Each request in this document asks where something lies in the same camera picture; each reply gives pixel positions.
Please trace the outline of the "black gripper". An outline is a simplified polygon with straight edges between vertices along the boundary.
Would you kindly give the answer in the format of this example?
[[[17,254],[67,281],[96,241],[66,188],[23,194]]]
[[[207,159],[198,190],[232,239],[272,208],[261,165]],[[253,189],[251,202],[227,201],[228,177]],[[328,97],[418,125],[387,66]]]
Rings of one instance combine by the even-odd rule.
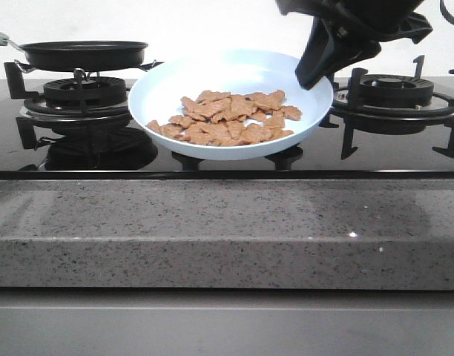
[[[417,44],[432,32],[427,19],[415,9],[420,1],[277,1],[281,14],[302,13],[314,17],[306,49],[295,69],[302,88],[313,88],[356,62],[376,57],[379,42],[408,38]],[[344,41],[337,30],[364,39]]]

